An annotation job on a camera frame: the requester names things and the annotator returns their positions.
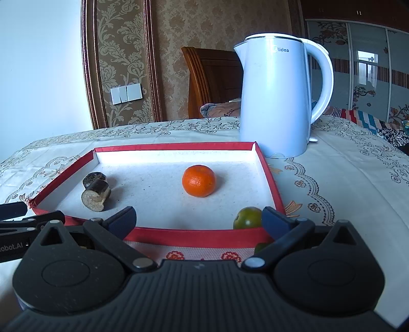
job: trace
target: sliding wardrobe door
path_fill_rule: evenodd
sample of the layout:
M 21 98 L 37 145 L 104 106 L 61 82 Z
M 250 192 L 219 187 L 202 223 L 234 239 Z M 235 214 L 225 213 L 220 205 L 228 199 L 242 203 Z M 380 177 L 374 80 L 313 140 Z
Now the sliding wardrobe door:
M 389 49 L 385 28 L 348 23 L 352 39 L 352 109 L 386 121 L 389 103 Z
M 309 39 L 324 46 L 334 68 L 334 91 L 330 106 L 348 108 L 350 101 L 349 40 L 346 23 L 308 21 Z M 322 88 L 322 74 L 318 62 L 311 61 L 311 97 L 318 100 Z
M 409 120 L 409 35 L 388 30 L 392 84 L 389 122 Z

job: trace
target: kettle handle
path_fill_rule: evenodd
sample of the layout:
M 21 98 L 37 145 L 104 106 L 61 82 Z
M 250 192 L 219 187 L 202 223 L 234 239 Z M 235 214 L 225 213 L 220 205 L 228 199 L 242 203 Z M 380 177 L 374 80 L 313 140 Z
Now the kettle handle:
M 317 104 L 312 109 L 311 124 L 314 123 L 322 113 L 324 113 L 334 89 L 334 70 L 332 62 L 328 56 L 328 51 L 309 39 L 300 38 L 305 45 L 308 54 L 312 55 L 318 61 L 318 64 L 322 71 L 322 90 L 321 95 L 317 101 Z

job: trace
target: white wall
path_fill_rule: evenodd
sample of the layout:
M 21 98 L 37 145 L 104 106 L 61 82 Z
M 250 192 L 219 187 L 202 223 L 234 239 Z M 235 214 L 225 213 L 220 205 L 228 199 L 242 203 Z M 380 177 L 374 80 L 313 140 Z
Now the white wall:
M 0 163 L 37 139 L 92 130 L 80 0 L 0 0 Z

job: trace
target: pillow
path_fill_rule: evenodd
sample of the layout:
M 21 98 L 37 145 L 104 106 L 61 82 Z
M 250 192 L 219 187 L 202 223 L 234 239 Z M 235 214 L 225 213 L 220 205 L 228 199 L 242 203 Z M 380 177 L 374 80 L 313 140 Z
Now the pillow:
M 312 101 L 313 108 L 316 103 L 317 101 L 315 100 Z M 200 108 L 200 113 L 202 114 L 204 118 L 239 117 L 240 107 L 241 107 L 241 98 L 236 98 L 236 99 L 229 101 L 228 103 L 204 104 Z

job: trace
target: green fruit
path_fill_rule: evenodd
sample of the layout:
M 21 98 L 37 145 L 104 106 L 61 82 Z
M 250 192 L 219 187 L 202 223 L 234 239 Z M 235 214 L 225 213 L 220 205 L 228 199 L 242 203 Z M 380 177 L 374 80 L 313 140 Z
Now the green fruit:
M 259 251 L 263 250 L 265 247 L 267 247 L 270 243 L 266 242 L 260 242 L 257 243 L 256 247 L 254 248 L 254 255 L 258 253 Z
M 261 210 L 249 206 L 241 209 L 233 222 L 233 229 L 261 227 Z

